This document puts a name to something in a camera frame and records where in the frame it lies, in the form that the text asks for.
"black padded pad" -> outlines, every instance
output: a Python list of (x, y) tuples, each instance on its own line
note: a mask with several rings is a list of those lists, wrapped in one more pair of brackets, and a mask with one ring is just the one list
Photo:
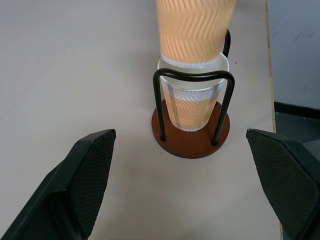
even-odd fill
[(116, 133), (95, 141), (67, 192), (77, 220), (88, 238), (95, 225), (108, 183)]
[[(277, 134), (250, 129), (246, 137), (266, 197), (291, 240), (301, 239), (319, 210), (318, 176), (309, 172), (320, 170), (319, 162), (310, 161), (299, 142)], [(298, 145), (295, 154), (290, 146)]]

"wooden base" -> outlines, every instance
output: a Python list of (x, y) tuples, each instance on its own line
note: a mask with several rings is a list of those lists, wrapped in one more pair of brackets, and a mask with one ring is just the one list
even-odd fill
[(158, 123), (157, 109), (154, 110), (151, 120), (152, 131), (156, 142), (168, 153), (180, 158), (199, 159), (209, 156), (216, 152), (225, 143), (230, 129), (230, 120), (228, 114), (225, 117), (221, 134), (217, 146), (212, 146), (212, 139), (219, 114), (221, 104), (216, 103), (207, 125), (198, 131), (182, 131), (176, 128), (169, 119), (166, 101), (162, 101), (162, 111), (164, 118), (164, 127), (166, 141), (160, 139), (160, 129)]

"table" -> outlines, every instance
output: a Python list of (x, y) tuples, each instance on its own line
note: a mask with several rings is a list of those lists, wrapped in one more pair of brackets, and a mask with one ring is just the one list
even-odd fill
[(273, 130), (264, 0), (239, 1), (230, 32), (229, 136), (182, 159), (151, 130), (155, 0), (1, 1), (0, 235), (78, 139), (114, 128), (91, 240), (280, 239), (245, 137)]

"black metal wire frame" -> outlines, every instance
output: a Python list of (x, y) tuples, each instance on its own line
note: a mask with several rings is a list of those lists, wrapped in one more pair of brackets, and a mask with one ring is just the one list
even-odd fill
[(222, 54), (225, 55), (226, 58), (228, 58), (228, 55), (229, 55), (230, 45), (231, 45), (231, 35), (228, 29), (224, 39), (224, 46), (223, 46), (223, 52), (222, 52)]
[(219, 115), (218, 123), (215, 128), (215, 132), (211, 139), (211, 144), (216, 146), (218, 144), (218, 139), (224, 125), (224, 121), (226, 119), (227, 110), (229, 107), (229, 103), (232, 97), (232, 93), (235, 88), (235, 79), (234, 76), (228, 71), (213, 71), (208, 73), (201, 73), (201, 74), (190, 74), (190, 73), (183, 73), (179, 71), (175, 71), (169, 68), (160, 68), (158, 69), (153, 75), (153, 90), (154, 90), (154, 97), (155, 97), (155, 104), (156, 104), (156, 111), (158, 114), (158, 122), (160, 128), (160, 139), (161, 141), (166, 141), (166, 130), (165, 130), (165, 123), (164, 123), (164, 116), (162, 110), (162, 99), (161, 99), (161, 89), (160, 89), (160, 77), (165, 76), (181, 81), (186, 82), (207, 82), (216, 79), (226, 79), (227, 86), (226, 91), (224, 94), (222, 108)]

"gray floor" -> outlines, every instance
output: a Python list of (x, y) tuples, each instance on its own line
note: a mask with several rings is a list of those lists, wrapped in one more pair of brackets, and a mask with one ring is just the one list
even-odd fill
[[(305, 144), (320, 139), (320, 120), (284, 113), (275, 113), (276, 133)], [(283, 240), (290, 240), (283, 231)]]

